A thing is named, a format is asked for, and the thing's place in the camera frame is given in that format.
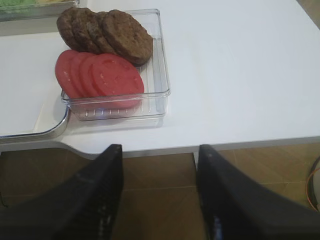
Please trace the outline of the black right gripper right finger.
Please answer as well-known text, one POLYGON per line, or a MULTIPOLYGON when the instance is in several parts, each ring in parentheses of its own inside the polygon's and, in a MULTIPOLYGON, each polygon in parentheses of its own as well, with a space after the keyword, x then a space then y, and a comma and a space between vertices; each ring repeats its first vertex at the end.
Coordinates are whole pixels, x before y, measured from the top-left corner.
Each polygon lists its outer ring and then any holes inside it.
POLYGON ((197 191, 210 240, 318 240, 320 215, 258 184, 210 145, 199 147, 197 191))

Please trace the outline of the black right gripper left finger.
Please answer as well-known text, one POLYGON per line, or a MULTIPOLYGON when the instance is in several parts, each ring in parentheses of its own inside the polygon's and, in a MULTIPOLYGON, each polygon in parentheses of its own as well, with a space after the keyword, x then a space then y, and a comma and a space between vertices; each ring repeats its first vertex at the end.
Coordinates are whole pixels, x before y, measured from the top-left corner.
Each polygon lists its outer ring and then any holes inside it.
POLYGON ((109 240, 124 187, 123 151, 110 145, 48 192, 0 212, 2 240, 109 240))

